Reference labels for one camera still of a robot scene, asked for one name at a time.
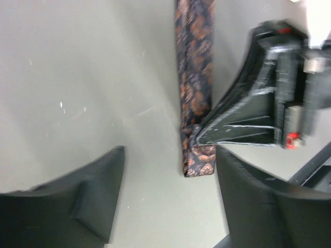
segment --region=strip of fabric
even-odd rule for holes
[[[197,146],[195,139],[212,109],[215,0],[177,0],[176,49],[185,177],[215,171],[216,146]]]

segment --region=red component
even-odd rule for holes
[[[292,29],[290,27],[286,27],[286,28],[282,28],[282,29],[278,30],[278,32],[281,34],[289,34],[292,32]]]
[[[299,133],[289,133],[286,137],[286,148],[287,149],[295,149],[296,146],[293,145],[293,141],[300,137]]]

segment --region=gray background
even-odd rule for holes
[[[289,2],[216,1],[215,101],[236,75],[248,30],[294,15]],[[0,2],[1,192],[125,145],[109,247],[209,248],[226,235],[216,177],[185,179],[180,168],[174,10],[169,0]],[[328,116],[306,148],[228,147],[288,179],[330,140]]]

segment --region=floral patterned ribbon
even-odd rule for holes
[[[211,175],[215,145],[198,147],[202,119],[212,109],[215,0],[177,0],[176,49],[182,106],[185,177]]]

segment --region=brown patterned strap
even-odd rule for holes
[[[199,123],[212,108],[215,0],[177,0],[176,48],[186,177],[211,175],[215,146],[198,147]]]

